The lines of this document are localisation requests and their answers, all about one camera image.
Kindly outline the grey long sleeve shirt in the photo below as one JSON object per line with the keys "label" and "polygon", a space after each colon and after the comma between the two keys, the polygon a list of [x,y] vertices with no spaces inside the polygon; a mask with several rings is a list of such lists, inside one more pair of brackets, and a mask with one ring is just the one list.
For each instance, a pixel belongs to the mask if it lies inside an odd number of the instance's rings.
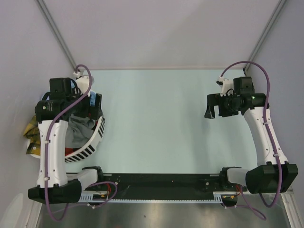
{"label": "grey long sleeve shirt", "polygon": [[96,122],[88,117],[81,118],[74,115],[69,117],[65,147],[72,149],[83,147],[91,139]]}

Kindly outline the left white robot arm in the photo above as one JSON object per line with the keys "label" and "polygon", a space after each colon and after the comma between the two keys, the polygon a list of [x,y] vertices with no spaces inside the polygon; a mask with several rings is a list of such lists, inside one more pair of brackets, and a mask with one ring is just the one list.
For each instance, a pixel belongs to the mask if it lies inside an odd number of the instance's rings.
{"label": "left white robot arm", "polygon": [[[95,190],[105,184],[100,167],[85,167],[68,179],[66,163],[82,161],[97,150],[105,131],[101,94],[91,105],[90,76],[52,78],[50,91],[35,107],[40,134],[40,168],[36,186],[28,190],[28,198],[43,204],[77,203],[89,186]],[[66,136],[71,121],[93,122],[92,135],[70,155],[65,155]]]}

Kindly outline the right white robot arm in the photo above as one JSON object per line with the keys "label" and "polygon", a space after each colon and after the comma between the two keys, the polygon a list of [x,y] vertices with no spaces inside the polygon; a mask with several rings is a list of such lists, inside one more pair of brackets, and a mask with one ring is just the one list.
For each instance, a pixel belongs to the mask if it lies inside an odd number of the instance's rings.
{"label": "right white robot arm", "polygon": [[204,117],[215,118],[215,107],[221,117],[242,114],[247,122],[256,149],[257,167],[247,170],[240,167],[222,169],[219,178],[223,190],[236,184],[245,186],[252,194],[286,192],[298,175],[296,164],[290,164],[274,132],[266,95],[255,93],[250,77],[229,80],[219,77],[216,83],[220,93],[207,96]]}

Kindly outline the light blue shirt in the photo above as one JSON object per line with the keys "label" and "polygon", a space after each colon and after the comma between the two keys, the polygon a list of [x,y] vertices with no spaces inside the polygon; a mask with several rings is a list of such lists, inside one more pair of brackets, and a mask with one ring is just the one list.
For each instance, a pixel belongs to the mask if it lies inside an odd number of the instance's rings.
{"label": "light blue shirt", "polygon": [[95,99],[96,99],[96,93],[91,91],[90,92],[90,106],[95,106]]}

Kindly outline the red black plaid shirt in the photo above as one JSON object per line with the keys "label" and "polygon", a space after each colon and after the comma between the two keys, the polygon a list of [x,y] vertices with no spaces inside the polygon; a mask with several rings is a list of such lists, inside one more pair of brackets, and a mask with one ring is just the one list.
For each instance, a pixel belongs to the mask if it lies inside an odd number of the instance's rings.
{"label": "red black plaid shirt", "polygon": [[74,152],[74,148],[65,148],[65,156],[72,154]]}

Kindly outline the yellow plaid shirt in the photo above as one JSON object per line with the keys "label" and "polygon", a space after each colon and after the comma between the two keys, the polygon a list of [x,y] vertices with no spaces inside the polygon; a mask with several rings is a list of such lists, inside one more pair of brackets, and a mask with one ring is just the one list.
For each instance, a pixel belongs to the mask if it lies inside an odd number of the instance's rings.
{"label": "yellow plaid shirt", "polygon": [[29,140],[26,154],[40,155],[40,131],[36,115],[32,117],[24,130],[23,136]]}

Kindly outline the white laundry basket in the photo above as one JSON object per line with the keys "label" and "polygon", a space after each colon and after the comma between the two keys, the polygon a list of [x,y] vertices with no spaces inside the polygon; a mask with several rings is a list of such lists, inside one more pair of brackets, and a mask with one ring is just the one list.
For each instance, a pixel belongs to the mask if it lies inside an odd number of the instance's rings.
{"label": "white laundry basket", "polygon": [[55,95],[46,93],[35,107],[35,115],[40,131],[40,155],[36,158],[58,156],[66,163],[78,162],[95,153],[98,144],[102,141],[105,131],[105,118],[96,120],[94,133],[91,139],[81,148],[75,148],[72,154],[65,156],[65,139],[68,120],[72,115],[80,117],[81,104],[77,100],[80,95]]}

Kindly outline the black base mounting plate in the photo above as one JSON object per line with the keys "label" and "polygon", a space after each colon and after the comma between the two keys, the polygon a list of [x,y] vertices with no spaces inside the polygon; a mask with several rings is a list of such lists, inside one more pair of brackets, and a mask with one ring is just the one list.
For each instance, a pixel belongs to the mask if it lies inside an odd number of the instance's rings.
{"label": "black base mounting plate", "polygon": [[105,185],[112,202],[219,203],[234,206],[238,200],[235,184],[218,174],[105,173]]}

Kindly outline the right aluminium frame post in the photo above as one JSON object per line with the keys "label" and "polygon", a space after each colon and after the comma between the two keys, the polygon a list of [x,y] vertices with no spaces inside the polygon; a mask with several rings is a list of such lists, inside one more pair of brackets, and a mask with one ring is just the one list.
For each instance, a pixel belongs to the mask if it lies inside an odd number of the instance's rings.
{"label": "right aluminium frame post", "polygon": [[256,45],[254,46],[252,52],[249,55],[248,61],[253,62],[258,53],[260,52],[264,42],[266,41],[268,35],[270,34],[271,30],[275,26],[277,20],[279,19],[281,13],[283,12],[285,6],[287,5],[288,0],[279,0],[274,11],[272,12],[268,22],[266,23],[259,39],[257,40]]}

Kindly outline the aluminium frame post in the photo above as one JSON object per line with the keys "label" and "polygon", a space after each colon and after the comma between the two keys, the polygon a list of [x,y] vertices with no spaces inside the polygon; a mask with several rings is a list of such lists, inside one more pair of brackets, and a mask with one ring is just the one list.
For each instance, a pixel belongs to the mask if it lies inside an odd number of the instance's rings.
{"label": "aluminium frame post", "polygon": [[66,44],[58,26],[56,25],[55,20],[53,19],[53,16],[51,15],[46,3],[44,0],[35,0],[42,16],[44,17],[46,23],[49,26],[50,31],[53,33],[57,43],[59,44],[59,47],[61,48],[63,54],[65,55],[69,65],[73,70],[75,70],[76,62],[68,48],[68,45]]}
{"label": "aluminium frame post", "polygon": [[266,23],[259,39],[257,40],[256,45],[254,46],[252,52],[249,55],[248,61],[253,62],[258,53],[260,52],[264,42],[266,41],[268,35],[270,34],[271,30],[275,26],[277,20],[279,19],[281,13],[283,12],[285,6],[287,5],[288,0],[279,0],[274,11],[272,12],[268,22]]}

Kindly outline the left aluminium frame post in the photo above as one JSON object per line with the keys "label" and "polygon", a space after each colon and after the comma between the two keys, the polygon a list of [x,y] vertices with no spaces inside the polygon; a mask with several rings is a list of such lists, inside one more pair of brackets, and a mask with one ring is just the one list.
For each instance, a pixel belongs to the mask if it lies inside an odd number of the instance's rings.
{"label": "left aluminium frame post", "polygon": [[51,15],[46,3],[44,0],[35,0],[42,16],[44,17],[46,23],[49,26],[50,31],[53,33],[57,43],[59,44],[59,47],[61,48],[63,54],[65,55],[69,65],[73,70],[75,70],[76,62],[68,48],[68,45],[66,44],[58,26],[56,25],[55,20],[53,19],[53,16]]}

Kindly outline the aluminium front rail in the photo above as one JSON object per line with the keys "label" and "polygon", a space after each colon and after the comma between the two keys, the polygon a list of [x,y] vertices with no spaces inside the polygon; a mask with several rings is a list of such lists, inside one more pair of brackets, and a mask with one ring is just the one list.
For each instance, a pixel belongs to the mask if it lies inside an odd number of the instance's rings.
{"label": "aluminium front rail", "polygon": [[292,228],[304,228],[304,219],[296,202],[293,188],[290,187],[285,193],[281,194],[285,211]]}

